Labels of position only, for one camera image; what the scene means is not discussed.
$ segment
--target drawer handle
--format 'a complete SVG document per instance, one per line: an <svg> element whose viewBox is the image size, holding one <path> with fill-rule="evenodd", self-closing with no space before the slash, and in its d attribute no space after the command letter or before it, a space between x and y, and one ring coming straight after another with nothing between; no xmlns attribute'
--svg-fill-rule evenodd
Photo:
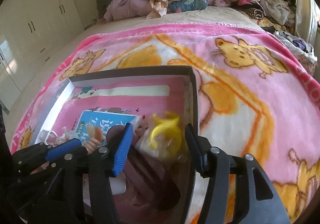
<svg viewBox="0 0 320 224"><path fill-rule="evenodd" d="M28 23L28 26L29 26L29 28L30 28L30 31L31 31L31 33L32 33L32 29L31 29L31 26L30 26L30 24Z"/></svg>
<svg viewBox="0 0 320 224"><path fill-rule="evenodd" d="M33 25L33 22L31 22L32 26L33 26L33 31L36 31L35 26Z"/></svg>

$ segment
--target blue gripper pad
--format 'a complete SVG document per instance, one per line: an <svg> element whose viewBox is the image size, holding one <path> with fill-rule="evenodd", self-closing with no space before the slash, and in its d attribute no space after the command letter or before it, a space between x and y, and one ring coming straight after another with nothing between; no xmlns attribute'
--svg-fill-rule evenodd
<svg viewBox="0 0 320 224"><path fill-rule="evenodd" d="M114 157L114 164L113 164L112 171L115 176L118 176L118 174L123 171L124 163L127 159L132 138L133 138L133 127L130 123L127 123L123 130L122 140L120 141L119 147Z"/></svg>
<svg viewBox="0 0 320 224"><path fill-rule="evenodd" d="M47 160L47 162L55 161L58 158L63 157L65 154L70 153L72 150L76 149L77 147L80 147L81 145L82 144L80 139L77 139L77 138L70 139L69 141L51 149L48 152L45 159Z"/></svg>

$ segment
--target wardrobe handle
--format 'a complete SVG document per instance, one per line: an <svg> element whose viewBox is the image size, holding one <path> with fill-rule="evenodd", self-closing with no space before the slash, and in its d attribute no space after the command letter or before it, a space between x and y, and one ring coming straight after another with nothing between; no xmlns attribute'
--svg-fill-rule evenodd
<svg viewBox="0 0 320 224"><path fill-rule="evenodd" d="M31 31L31 33L32 33L32 29L31 29L31 27L30 27L30 24L28 23L28 26L29 26L29 28L30 28L30 31Z"/></svg>

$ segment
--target blue book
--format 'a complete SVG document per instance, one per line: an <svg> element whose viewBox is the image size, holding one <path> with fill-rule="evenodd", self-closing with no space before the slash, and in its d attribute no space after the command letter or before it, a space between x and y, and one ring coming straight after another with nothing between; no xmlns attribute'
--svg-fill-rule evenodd
<svg viewBox="0 0 320 224"><path fill-rule="evenodd" d="M137 115L120 114L104 111L83 111L78 121L78 125L76 127L76 133L78 134L81 143L84 144L84 142L89 140L89 135L85 127L87 123L101 127L104 136L106 136L108 130L111 127L115 125L125 126L125 124L130 123L136 117ZM105 146L106 141L103 141L101 145Z"/></svg>

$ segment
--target yellow cartoon bear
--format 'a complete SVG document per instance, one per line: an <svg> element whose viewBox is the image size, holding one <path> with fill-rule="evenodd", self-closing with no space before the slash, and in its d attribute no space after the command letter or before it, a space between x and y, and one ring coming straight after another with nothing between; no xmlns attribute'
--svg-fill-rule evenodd
<svg viewBox="0 0 320 224"><path fill-rule="evenodd" d="M263 79L272 72L288 72L285 66L270 51L260 45L248 45L244 40L237 38L238 44L225 41L222 38L216 39L219 51L216 55L223 55L226 65L233 68L257 66L262 73L259 76Z"/></svg>
<svg viewBox="0 0 320 224"><path fill-rule="evenodd" d="M273 185L287 209L290 220L293 222L303 212L318 188L320 159L308 168L307 161L299 159L294 149L289 150L288 156L299 167L297 182L281 184L274 181Z"/></svg>
<svg viewBox="0 0 320 224"><path fill-rule="evenodd" d="M26 148L29 145L30 140L31 140L32 135L33 135L33 132L34 131L31 131L31 127L30 126L27 127L27 129L25 130L25 132L23 134L22 140L21 140L20 149Z"/></svg>
<svg viewBox="0 0 320 224"><path fill-rule="evenodd" d="M62 76L60 76L59 80L62 81L71 76L87 73L90 70L93 62L98 59L104 51L105 49L97 52L87 51L84 58L76 58L72 65L66 69Z"/></svg>

